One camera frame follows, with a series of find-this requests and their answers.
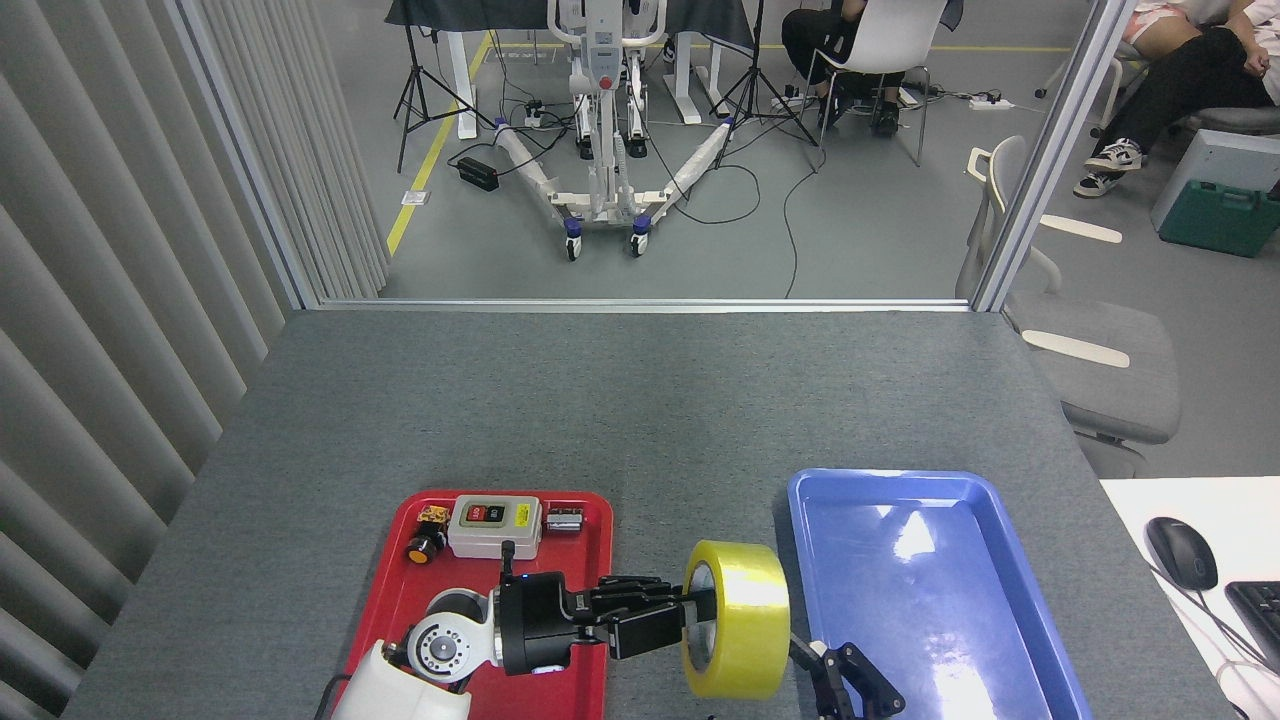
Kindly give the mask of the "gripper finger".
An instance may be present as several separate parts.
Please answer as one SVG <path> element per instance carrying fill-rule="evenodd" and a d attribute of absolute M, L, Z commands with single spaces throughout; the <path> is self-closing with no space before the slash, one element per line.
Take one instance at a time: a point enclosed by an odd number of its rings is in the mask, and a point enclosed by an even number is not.
<path fill-rule="evenodd" d="M 840 656 L 822 641 L 804 641 L 790 635 L 790 659 L 804 670 L 813 684 L 819 719 L 850 719 L 851 701 L 840 670 Z"/>
<path fill-rule="evenodd" d="M 859 694 L 864 717 L 892 717 L 906 708 L 902 694 L 854 643 L 835 652 L 838 674 Z"/>

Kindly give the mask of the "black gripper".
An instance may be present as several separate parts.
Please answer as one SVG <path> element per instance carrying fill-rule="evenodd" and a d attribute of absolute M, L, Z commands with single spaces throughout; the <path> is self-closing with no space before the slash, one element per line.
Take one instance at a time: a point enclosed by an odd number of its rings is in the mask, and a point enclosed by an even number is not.
<path fill-rule="evenodd" d="M 573 644 L 599 644 L 593 612 L 604 615 L 609 656 L 631 659 L 677 644 L 686 626 L 717 618 L 713 594 L 686 594 L 659 577 L 607 575 L 585 597 L 561 571 L 504 578 L 497 587 L 497 639 L 509 676 L 571 665 Z"/>

